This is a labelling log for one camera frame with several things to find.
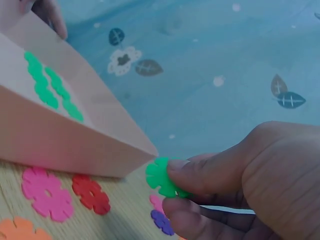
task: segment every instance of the hand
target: hand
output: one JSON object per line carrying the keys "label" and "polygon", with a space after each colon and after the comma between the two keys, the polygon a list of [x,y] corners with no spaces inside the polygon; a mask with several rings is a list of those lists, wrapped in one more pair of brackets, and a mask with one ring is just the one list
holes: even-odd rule
{"label": "hand", "polygon": [[55,0],[20,0],[20,11],[22,13],[26,13],[30,9],[46,24],[52,25],[62,39],[67,38],[67,27]]}
{"label": "hand", "polygon": [[[190,199],[166,198],[174,231],[187,240],[319,240],[320,128],[266,122],[230,149],[171,160],[171,180]],[[200,205],[251,208],[256,215]]]}

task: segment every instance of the red flower piece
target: red flower piece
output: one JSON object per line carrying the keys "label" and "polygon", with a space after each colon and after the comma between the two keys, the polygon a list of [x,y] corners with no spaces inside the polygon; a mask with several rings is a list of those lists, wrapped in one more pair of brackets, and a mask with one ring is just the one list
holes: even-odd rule
{"label": "red flower piece", "polygon": [[96,214],[105,215],[110,211],[109,198],[101,186],[89,176],[77,174],[72,178],[72,189],[80,196],[80,202]]}

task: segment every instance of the brown paper bag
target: brown paper bag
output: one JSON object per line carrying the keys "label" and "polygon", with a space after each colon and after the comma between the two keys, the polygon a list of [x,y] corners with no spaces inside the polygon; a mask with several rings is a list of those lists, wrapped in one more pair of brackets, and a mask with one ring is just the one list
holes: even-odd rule
{"label": "brown paper bag", "polygon": [[[154,145],[92,67],[32,12],[21,15],[18,4],[0,0],[0,158],[52,170],[124,177],[156,157]],[[59,95],[55,94],[58,110],[40,100],[26,51],[61,76],[83,122],[64,112]]]}

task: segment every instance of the fingernail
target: fingernail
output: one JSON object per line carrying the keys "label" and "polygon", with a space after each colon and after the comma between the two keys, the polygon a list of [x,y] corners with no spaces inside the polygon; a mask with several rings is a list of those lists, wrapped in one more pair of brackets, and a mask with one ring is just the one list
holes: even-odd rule
{"label": "fingernail", "polygon": [[170,170],[180,170],[184,165],[186,165],[189,161],[173,159],[168,162],[168,168]]}
{"label": "fingernail", "polygon": [[35,2],[33,2],[33,1],[28,2],[28,3],[25,5],[24,12],[25,12],[25,13],[28,13],[29,11],[31,11],[32,6],[34,5],[34,3],[35,3]]}

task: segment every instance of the orange flower piece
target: orange flower piece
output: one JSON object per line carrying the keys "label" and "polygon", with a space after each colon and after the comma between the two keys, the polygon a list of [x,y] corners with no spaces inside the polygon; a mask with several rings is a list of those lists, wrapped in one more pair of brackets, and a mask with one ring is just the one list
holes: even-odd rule
{"label": "orange flower piece", "polygon": [[42,228],[34,231],[31,221],[16,216],[13,221],[4,219],[0,222],[0,240],[53,240]]}

